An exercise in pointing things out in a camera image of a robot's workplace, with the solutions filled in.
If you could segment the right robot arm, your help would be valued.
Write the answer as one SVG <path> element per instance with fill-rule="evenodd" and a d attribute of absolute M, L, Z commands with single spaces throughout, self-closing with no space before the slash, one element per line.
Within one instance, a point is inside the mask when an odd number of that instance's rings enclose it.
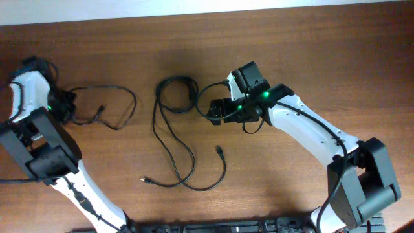
<path fill-rule="evenodd" d="M 286 85 L 270 85 L 254 62 L 221 82 L 230 97 L 212 100 L 206 118 L 221 122 L 261 120 L 299 142 L 327 170 L 328 196 L 310 215 L 316 232 L 353 230 L 401 198 L 387 148 L 338 129 Z"/>

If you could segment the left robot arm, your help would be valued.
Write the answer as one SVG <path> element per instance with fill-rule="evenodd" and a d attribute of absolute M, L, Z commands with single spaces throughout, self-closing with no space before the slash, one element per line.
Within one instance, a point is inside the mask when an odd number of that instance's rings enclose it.
<path fill-rule="evenodd" d="M 10 75 L 12 111 L 1 123 L 1 145 L 26 179 L 6 184 L 43 183 L 63 194 L 96 232 L 136 232 L 131 218 L 109 200 L 87 173 L 82 153 L 64 125 L 75 114 L 76 94 L 57 86 L 58 69 L 30 57 Z"/>

